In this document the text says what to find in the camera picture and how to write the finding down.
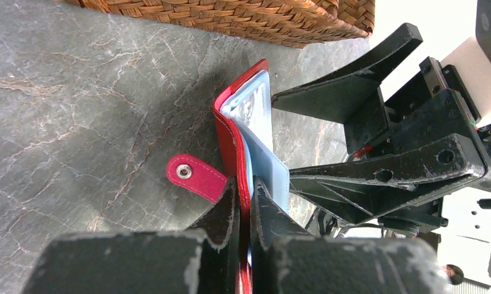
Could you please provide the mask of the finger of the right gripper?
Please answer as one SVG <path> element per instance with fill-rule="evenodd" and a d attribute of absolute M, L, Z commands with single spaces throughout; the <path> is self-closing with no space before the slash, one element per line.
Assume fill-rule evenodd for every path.
<path fill-rule="evenodd" d="M 357 60 L 319 79 L 274 94 L 272 107 L 344 123 L 422 42 L 418 27 L 404 23 Z"/>
<path fill-rule="evenodd" d="M 290 173 L 290 192 L 349 225 L 358 225 L 409 206 L 421 206 L 461 189 L 473 180 L 471 173 L 398 182 L 385 168 L 360 170 L 359 164 L 333 164 Z"/>

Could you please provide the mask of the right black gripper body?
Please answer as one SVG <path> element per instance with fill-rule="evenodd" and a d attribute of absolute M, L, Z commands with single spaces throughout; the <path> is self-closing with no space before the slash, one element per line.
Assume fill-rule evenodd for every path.
<path fill-rule="evenodd" d="M 429 57 L 389 100 L 375 91 L 345 124 L 348 152 L 364 155 L 354 163 L 361 181 L 417 190 L 489 179 L 490 156 L 461 84 L 453 67 Z"/>

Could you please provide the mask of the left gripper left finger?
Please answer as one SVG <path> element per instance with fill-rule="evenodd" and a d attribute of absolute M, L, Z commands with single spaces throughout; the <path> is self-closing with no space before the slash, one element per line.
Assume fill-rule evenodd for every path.
<path fill-rule="evenodd" d="M 71 233 L 42 252 L 24 293 L 235 293 L 238 185 L 184 230 Z"/>

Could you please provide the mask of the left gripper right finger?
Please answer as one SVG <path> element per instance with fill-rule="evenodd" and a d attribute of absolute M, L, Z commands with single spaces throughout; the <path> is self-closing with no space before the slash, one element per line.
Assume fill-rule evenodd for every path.
<path fill-rule="evenodd" d="M 254 180 L 250 250 L 254 293 L 449 293 L 433 249 L 417 239 L 309 233 Z"/>

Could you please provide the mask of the red card holder wallet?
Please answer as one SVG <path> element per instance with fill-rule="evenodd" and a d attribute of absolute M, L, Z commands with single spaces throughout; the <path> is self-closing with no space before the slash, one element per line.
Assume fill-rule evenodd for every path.
<path fill-rule="evenodd" d="M 167 163 L 171 183 L 212 203 L 191 226 L 204 234 L 198 293 L 274 293 L 272 246 L 299 229 L 287 214 L 289 171 L 273 153 L 269 64 L 258 61 L 212 106 L 224 171 L 190 154 Z"/>

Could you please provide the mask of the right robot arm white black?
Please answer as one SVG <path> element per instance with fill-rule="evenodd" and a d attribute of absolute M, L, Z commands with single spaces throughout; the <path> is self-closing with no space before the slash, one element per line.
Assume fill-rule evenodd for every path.
<path fill-rule="evenodd" d="M 344 163 L 290 170 L 290 191 L 329 216 L 344 235 L 377 227 L 409 236 L 446 227 L 443 198 L 473 187 L 491 192 L 491 122 L 477 107 L 469 76 L 480 65 L 426 57 L 388 100 L 380 86 L 422 43 L 417 26 L 400 25 L 359 59 L 275 94 L 272 106 L 343 126 Z M 479 202 L 491 210 L 491 199 Z"/>

